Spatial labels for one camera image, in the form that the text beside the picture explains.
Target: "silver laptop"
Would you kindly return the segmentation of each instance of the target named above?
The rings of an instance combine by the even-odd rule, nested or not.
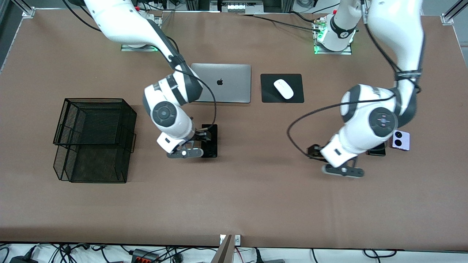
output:
[[[193,63],[192,69],[213,91],[216,102],[250,102],[250,65]],[[208,89],[197,102],[213,102]]]

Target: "black mouse pad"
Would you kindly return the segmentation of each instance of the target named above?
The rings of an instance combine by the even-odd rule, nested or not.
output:
[[[291,86],[294,95],[287,100],[275,88],[275,81],[284,80]],[[304,103],[304,90],[302,88],[301,74],[261,74],[262,102]]]

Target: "robotic arm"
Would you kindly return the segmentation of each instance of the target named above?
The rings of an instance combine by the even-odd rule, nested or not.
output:
[[[342,0],[336,16],[341,10],[347,26],[354,30],[358,10],[355,0]],[[421,60],[424,49],[424,32],[421,26],[420,9],[422,0],[373,1],[368,17],[364,21],[372,35],[389,46],[396,54],[395,87],[376,88],[359,84],[345,93],[341,102],[359,102],[342,105],[340,112],[344,126],[333,135],[330,142],[320,150],[322,156],[333,167],[338,168],[348,160],[387,141],[393,131],[412,120],[416,113],[416,89],[421,75]],[[336,32],[329,38],[339,36]],[[345,48],[346,40],[338,37],[336,48]]]
[[[143,105],[153,123],[162,131],[158,144],[173,153],[196,131],[181,106],[197,100],[203,90],[195,72],[173,47],[159,26],[143,18],[130,0],[84,0],[102,33],[111,41],[126,45],[156,47],[174,73],[145,88]],[[190,157],[203,155],[200,149]]]

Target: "white mouse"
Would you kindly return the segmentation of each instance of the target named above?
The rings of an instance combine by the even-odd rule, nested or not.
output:
[[[293,89],[291,88],[291,86],[289,86],[288,83],[286,83],[286,81],[277,80],[275,81],[274,85],[275,85],[275,88],[281,94],[281,96],[283,96],[283,98],[289,100],[290,98],[293,97],[294,95]]]

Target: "brown table surface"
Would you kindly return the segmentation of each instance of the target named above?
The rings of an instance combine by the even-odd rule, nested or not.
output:
[[[322,174],[285,131],[357,83],[393,86],[363,30],[352,56],[314,55],[305,30],[234,14],[173,15],[163,29],[189,64],[252,65],[252,100],[218,107],[218,158],[170,160],[141,102],[144,87],[172,73],[162,56],[121,52],[69,11],[38,10],[0,75],[0,240],[217,245],[231,233],[243,246],[468,250],[468,71],[453,28],[438,17],[423,25],[423,92],[403,128],[411,151],[363,155],[365,177],[348,179]],[[302,74],[305,102],[262,103],[262,73]],[[73,97],[124,98],[137,111],[128,183],[57,180],[52,140],[63,99]],[[211,105],[184,110],[198,126],[212,120]],[[292,133],[307,148],[342,125],[337,108]]]

